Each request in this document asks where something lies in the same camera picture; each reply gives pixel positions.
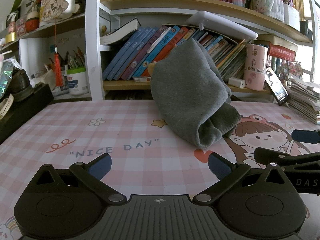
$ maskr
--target red tassel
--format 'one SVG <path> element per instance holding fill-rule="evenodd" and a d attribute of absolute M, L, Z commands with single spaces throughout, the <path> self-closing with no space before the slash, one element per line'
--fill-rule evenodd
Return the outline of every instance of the red tassel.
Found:
<path fill-rule="evenodd" d="M 54 64 L 55 64 L 54 69 L 56 72 L 56 86 L 61 87 L 63 86 L 63 82 L 62 82 L 61 66 L 60 66 L 58 53 L 54 54 Z"/>

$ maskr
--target crosshair symbol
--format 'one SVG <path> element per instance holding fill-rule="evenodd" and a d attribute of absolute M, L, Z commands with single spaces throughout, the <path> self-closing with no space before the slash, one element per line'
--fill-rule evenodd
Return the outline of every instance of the crosshair symbol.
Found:
<path fill-rule="evenodd" d="M 164 199 L 162 198 L 157 198 L 155 201 L 157 201 L 159 204 L 162 203 L 163 201 L 165 201 Z"/>

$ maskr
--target purple book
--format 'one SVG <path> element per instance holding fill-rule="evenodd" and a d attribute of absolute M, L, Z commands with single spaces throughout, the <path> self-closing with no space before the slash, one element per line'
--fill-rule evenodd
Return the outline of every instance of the purple book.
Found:
<path fill-rule="evenodd" d="M 135 70 L 137 70 L 137 67 L 139 66 L 139 62 L 143 59 L 143 57 L 147 54 L 147 50 L 151 47 L 151 45 L 160 37 L 160 35 L 167 29 L 168 27 L 165 25 L 162 25 L 159 30 L 155 33 L 155 35 L 152 36 L 152 38 L 147 42 L 147 44 L 140 50 L 138 55 L 132 60 L 130 65 L 127 67 L 127 69 L 124 71 L 124 73 L 121 76 L 121 79 L 128 80 L 130 79 L 132 73 L 134 73 Z"/>

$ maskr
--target green lid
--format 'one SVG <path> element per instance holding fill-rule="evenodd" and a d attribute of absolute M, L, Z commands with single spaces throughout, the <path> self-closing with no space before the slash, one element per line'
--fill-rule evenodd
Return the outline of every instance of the green lid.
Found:
<path fill-rule="evenodd" d="M 67 70 L 67 75 L 77 74 L 77 73 L 81 73 L 81 72 L 85 72 L 85 67 L 75 68 L 75 69 L 68 69 Z"/>

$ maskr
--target ribbed gray panel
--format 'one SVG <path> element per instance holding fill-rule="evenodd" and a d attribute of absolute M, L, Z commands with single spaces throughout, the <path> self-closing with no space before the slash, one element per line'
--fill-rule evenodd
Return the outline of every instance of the ribbed gray panel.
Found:
<path fill-rule="evenodd" d="M 187 196 L 132 196 L 111 206 L 84 234 L 70 240 L 255 240 L 238 235 L 210 207 L 191 203 Z M 283 240 L 301 240 L 297 235 Z"/>

